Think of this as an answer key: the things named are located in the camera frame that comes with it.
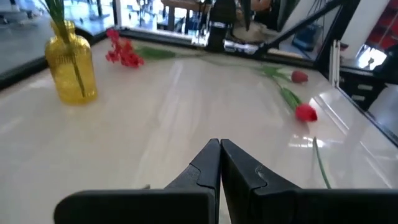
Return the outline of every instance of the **black stand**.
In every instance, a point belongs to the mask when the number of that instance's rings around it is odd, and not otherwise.
[[[209,38],[205,50],[224,52],[224,40],[236,21],[236,5],[233,0],[217,0],[209,11]]]
[[[397,190],[301,189],[211,139],[165,189],[78,192],[57,205],[55,224],[218,224],[220,176],[232,224],[398,223]]]
[[[121,22],[121,21],[118,21],[118,12],[116,10],[116,1],[117,0],[112,0],[113,22],[114,22],[114,24],[119,24],[119,22]]]

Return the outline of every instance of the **black pole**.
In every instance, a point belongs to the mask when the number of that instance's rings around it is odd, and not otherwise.
[[[188,23],[189,23],[189,13],[190,10],[187,9],[187,14],[185,15],[185,29],[184,29],[184,34],[188,34]]]
[[[347,0],[332,0],[332,1],[328,2],[328,3],[326,3],[325,6],[322,9],[320,9],[316,13],[312,14],[310,17],[306,18],[304,21],[299,22],[298,24],[296,24],[295,26],[293,26],[289,30],[285,31],[283,34],[281,34],[278,37],[276,37],[270,43],[263,43],[260,46],[260,48],[257,50],[256,54],[264,54],[269,49],[271,49],[273,47],[278,47],[279,44],[282,41],[288,39],[291,35],[297,33],[298,31],[300,31],[304,27],[310,25],[311,23],[313,23],[317,19],[319,19],[322,16],[326,15],[328,12],[334,10],[334,8],[338,7],[339,5],[344,4],[344,2],[346,2],[346,1]]]
[[[102,17],[102,5],[101,5],[101,0],[97,0],[97,8],[98,8],[98,17]]]
[[[330,47],[334,40],[341,40],[360,2],[361,0],[350,0],[341,6],[314,61],[314,67],[326,78],[329,71]]]
[[[112,11],[113,11],[113,22],[114,22],[114,25],[118,24],[118,12],[116,10],[116,1],[118,1],[118,0],[113,0],[112,1]]]

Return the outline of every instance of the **red object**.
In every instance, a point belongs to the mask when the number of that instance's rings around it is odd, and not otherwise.
[[[106,35],[111,39],[113,50],[110,50],[105,58],[114,63],[120,63],[127,67],[138,68],[144,64],[144,60],[134,53],[134,47],[130,40],[120,38],[119,33],[114,29],[108,29]]]
[[[300,121],[307,122],[307,121],[317,121],[318,120],[317,112],[315,111],[315,109],[305,103],[298,105],[296,107],[295,115],[296,115],[296,118]]]
[[[308,81],[308,75],[301,71],[294,71],[290,79],[294,83],[304,83]]]
[[[112,42],[119,39],[119,32],[114,29],[108,29],[106,31],[106,35],[112,40]]]
[[[366,44],[381,51],[398,44],[397,9],[398,0],[389,0],[389,4],[368,36]]]

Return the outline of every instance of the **red tulip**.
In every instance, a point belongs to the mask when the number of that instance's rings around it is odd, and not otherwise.
[[[295,109],[296,118],[300,121],[317,121],[317,112],[310,105],[302,103]]]
[[[294,71],[292,72],[292,76],[290,77],[290,79],[294,83],[304,83],[308,81],[308,75],[301,71]]]

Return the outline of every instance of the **desk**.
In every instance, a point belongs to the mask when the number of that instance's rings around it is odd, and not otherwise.
[[[80,190],[163,188],[210,138],[231,139],[302,188],[324,188],[316,136],[333,188],[398,187],[397,149],[317,72],[305,71],[305,86],[287,84],[317,110],[319,120],[306,126],[249,68],[199,58],[126,68],[105,60],[110,45],[92,48],[98,99],[91,104],[62,104],[48,69],[0,92],[0,223],[51,224],[55,205]],[[220,217],[229,223],[223,195]]]
[[[162,0],[162,4],[164,5],[164,7],[168,6],[169,7],[169,14],[168,14],[168,28],[167,30],[173,31],[174,30],[174,23],[173,21],[175,20],[174,18],[174,12],[175,12],[175,8],[179,7],[182,9],[186,9],[187,10],[187,15],[185,18],[185,24],[187,24],[187,21],[189,20],[189,11],[195,11],[198,12],[199,9],[200,10],[204,10],[204,13],[207,13],[210,9],[210,4],[206,4],[205,8],[201,8],[200,4],[195,1],[195,0]]]

